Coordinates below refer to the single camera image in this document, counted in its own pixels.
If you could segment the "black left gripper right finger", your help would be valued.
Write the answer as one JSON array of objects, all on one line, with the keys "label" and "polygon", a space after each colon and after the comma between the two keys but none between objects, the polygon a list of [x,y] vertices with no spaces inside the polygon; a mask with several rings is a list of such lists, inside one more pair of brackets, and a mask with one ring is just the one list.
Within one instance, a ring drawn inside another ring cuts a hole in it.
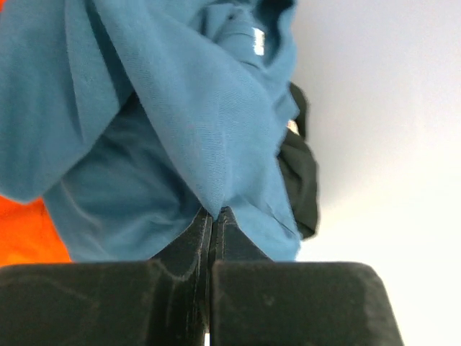
[{"label": "black left gripper right finger", "polygon": [[212,345],[402,345],[379,275],[359,262],[274,262],[229,208],[212,229]]}]

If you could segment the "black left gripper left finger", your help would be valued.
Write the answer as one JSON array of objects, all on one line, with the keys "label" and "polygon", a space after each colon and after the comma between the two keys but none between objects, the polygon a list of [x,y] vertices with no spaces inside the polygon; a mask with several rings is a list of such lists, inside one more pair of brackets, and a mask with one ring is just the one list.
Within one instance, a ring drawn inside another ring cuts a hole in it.
[{"label": "black left gripper left finger", "polygon": [[2,268],[1,343],[202,345],[211,228],[200,211],[146,261]]}]

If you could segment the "teal blue t shirt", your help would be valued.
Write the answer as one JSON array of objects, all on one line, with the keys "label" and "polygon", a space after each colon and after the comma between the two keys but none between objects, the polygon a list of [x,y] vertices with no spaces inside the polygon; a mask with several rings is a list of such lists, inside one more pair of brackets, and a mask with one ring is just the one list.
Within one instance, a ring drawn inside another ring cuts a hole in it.
[{"label": "teal blue t shirt", "polygon": [[277,161],[297,114],[296,1],[8,1],[1,195],[42,199],[77,262],[146,260],[229,208],[300,248]]}]

